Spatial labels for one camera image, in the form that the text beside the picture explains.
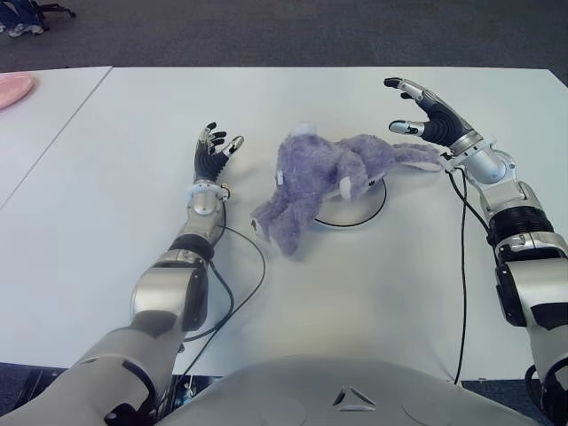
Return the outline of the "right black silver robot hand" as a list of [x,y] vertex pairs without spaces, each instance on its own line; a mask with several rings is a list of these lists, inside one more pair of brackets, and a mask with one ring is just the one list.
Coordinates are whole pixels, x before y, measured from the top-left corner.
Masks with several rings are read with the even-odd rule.
[[389,131],[416,136],[437,145],[450,147],[469,134],[476,134],[473,127],[456,113],[436,93],[420,84],[400,77],[383,80],[385,87],[401,91],[402,99],[411,99],[427,115],[427,122],[395,120]]

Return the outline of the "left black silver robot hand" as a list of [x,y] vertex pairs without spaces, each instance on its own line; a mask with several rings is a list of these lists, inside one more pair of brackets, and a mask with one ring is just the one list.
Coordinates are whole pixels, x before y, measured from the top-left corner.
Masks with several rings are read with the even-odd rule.
[[229,159],[242,147],[241,135],[226,141],[225,131],[216,131],[217,124],[209,123],[197,139],[194,154],[194,180],[215,183]]

